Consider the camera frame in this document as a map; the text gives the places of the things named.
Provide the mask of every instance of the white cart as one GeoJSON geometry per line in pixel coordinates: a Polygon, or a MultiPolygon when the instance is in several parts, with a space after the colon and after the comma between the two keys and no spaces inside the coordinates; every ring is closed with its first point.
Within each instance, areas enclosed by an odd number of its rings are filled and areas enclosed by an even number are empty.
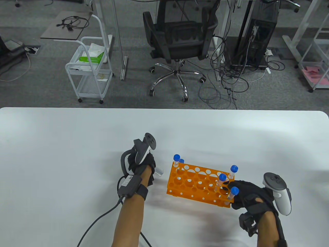
{"type": "Polygon", "coordinates": [[[99,98],[99,103],[103,104],[103,98],[106,95],[107,89],[109,88],[110,81],[113,76],[112,67],[109,59],[109,44],[106,42],[105,34],[103,32],[103,27],[100,19],[92,15],[98,23],[101,30],[101,37],[82,37],[80,40],[56,40],[64,42],[76,42],[80,46],[74,53],[70,62],[65,65],[65,70],[68,74],[68,77],[71,81],[72,87],[74,89],[75,95],[78,98],[79,102],[82,102],[82,98],[99,98]],[[102,40],[105,51],[100,63],[92,63],[90,55],[88,53],[89,46],[84,44],[85,40],[102,40]],[[77,63],[79,58],[82,56],[82,53],[85,52],[88,58],[89,63],[77,63]],[[103,63],[107,60],[109,69],[101,69],[103,63]],[[90,71],[81,71],[73,69],[72,66],[88,66],[90,71]],[[82,78],[79,82],[79,85],[75,87],[72,80],[72,75],[81,75],[82,78]]]}
{"type": "Polygon", "coordinates": [[[318,38],[319,34],[329,33],[323,30],[329,14],[322,22],[312,43],[300,60],[298,67],[311,86],[310,93],[316,88],[329,88],[329,40],[318,38]]]}

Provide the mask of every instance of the green object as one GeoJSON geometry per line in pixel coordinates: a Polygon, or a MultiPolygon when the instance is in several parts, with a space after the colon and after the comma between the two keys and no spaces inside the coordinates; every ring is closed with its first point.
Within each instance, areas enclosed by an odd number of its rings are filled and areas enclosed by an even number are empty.
{"type": "MultiPolygon", "coordinates": [[[[98,57],[90,57],[92,63],[99,64],[103,58],[104,52],[102,52],[98,57]]],[[[89,63],[88,57],[80,57],[79,61],[89,63]]]]}

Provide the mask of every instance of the hand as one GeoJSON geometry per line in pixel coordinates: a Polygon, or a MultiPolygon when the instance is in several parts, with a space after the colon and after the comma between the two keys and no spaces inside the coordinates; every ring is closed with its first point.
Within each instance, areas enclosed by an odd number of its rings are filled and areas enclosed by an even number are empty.
{"type": "Polygon", "coordinates": [[[242,207],[253,216],[256,223],[267,211],[278,214],[273,201],[273,191],[268,188],[260,188],[253,183],[236,180],[228,184],[229,188],[233,186],[239,189],[239,194],[234,197],[232,203],[233,209],[240,209],[242,207]]]}
{"type": "Polygon", "coordinates": [[[140,175],[142,179],[144,179],[146,176],[149,176],[148,186],[152,185],[154,180],[154,169],[156,166],[153,155],[151,153],[148,153],[140,165],[136,164],[135,157],[136,153],[132,153],[128,156],[128,170],[131,170],[135,175],[140,175]]]}

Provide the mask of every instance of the table surface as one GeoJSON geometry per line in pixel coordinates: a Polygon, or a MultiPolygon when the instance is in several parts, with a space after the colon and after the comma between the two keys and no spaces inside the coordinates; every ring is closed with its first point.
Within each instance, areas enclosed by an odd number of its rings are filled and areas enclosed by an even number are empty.
{"type": "MultiPolygon", "coordinates": [[[[66,27],[62,28],[63,26],[56,26],[57,24],[62,23],[62,19],[74,15],[89,20],[92,12],[61,11],[58,16],[51,22],[47,30],[40,36],[40,38],[51,40],[77,40],[83,29],[73,28],[73,31],[69,31],[66,27]]],[[[74,23],[74,25],[78,27],[84,27],[85,24],[85,20],[80,20],[79,22],[74,23]]]]}
{"type": "MultiPolygon", "coordinates": [[[[169,109],[0,109],[0,245],[74,247],[117,202],[121,154],[150,132],[164,175],[145,203],[143,233],[152,246],[256,246],[239,227],[245,211],[166,194],[172,157],[228,171],[259,186],[283,177],[292,213],[280,217],[289,247],[327,246],[329,121],[323,112],[169,109]]],[[[81,247],[110,246],[118,209],[81,247]]],[[[146,246],[141,238],[141,246],[146,246]]]]}

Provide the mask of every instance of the forearm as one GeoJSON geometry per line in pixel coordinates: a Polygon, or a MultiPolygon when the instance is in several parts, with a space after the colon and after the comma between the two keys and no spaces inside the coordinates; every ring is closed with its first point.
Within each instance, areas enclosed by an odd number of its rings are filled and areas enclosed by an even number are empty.
{"type": "Polygon", "coordinates": [[[276,247],[279,233],[273,212],[266,212],[258,223],[257,247],[276,247]]]}
{"type": "MultiPolygon", "coordinates": [[[[142,175],[142,184],[147,187],[151,170],[142,175]]],[[[144,216],[144,198],[138,194],[126,198],[115,227],[112,247],[138,247],[139,234],[144,216]]]]}

